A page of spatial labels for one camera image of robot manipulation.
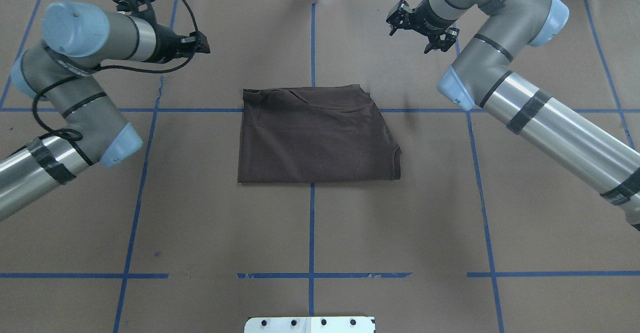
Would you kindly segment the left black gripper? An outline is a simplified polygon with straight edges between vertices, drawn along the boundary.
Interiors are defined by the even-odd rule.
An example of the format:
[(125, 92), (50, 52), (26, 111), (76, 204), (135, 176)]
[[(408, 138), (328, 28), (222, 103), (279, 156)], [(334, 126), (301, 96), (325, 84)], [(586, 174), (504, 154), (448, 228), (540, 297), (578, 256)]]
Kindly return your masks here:
[(208, 38), (201, 31), (179, 36), (170, 27), (155, 26), (155, 63), (167, 64), (173, 59), (192, 58), (197, 54), (210, 54)]

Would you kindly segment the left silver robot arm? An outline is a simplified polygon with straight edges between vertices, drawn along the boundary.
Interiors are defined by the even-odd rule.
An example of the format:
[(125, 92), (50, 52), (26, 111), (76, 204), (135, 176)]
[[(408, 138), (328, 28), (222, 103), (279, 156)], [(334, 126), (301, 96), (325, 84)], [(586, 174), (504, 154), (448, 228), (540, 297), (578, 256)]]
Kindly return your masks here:
[(45, 128), (1, 162), (1, 219), (67, 185), (88, 167), (113, 167), (142, 148), (142, 139), (94, 78), (104, 60), (165, 64), (210, 53), (206, 36), (157, 24), (153, 8), (123, 14), (68, 0), (48, 5), (43, 39), (14, 62), (10, 78), (32, 100), (48, 101), (66, 121)]

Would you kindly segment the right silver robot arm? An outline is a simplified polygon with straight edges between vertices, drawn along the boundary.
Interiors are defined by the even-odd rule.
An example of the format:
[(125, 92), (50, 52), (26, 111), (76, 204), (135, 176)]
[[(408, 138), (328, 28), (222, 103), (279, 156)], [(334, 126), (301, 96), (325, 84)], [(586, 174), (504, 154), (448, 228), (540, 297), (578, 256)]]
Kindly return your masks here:
[(454, 25), (471, 8), (486, 21), (446, 69), (437, 89), (464, 111), (485, 110), (591, 187), (639, 228), (639, 153), (555, 98), (514, 67), (526, 48), (548, 44), (567, 24), (562, 0), (400, 0), (386, 23), (426, 37), (424, 52), (446, 52), (457, 42)]

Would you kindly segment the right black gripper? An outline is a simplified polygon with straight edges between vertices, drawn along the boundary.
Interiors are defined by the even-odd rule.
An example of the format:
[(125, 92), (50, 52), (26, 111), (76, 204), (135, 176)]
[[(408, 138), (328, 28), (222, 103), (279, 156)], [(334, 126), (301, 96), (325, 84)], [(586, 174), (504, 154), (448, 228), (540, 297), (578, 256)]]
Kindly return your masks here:
[(416, 8), (411, 8), (405, 0), (401, 0), (401, 2), (405, 15), (401, 19), (400, 28), (413, 30), (427, 36), (428, 44), (423, 53), (448, 52), (454, 46), (458, 40), (459, 28), (451, 27), (452, 20), (438, 16), (432, 9), (429, 0), (423, 0)]

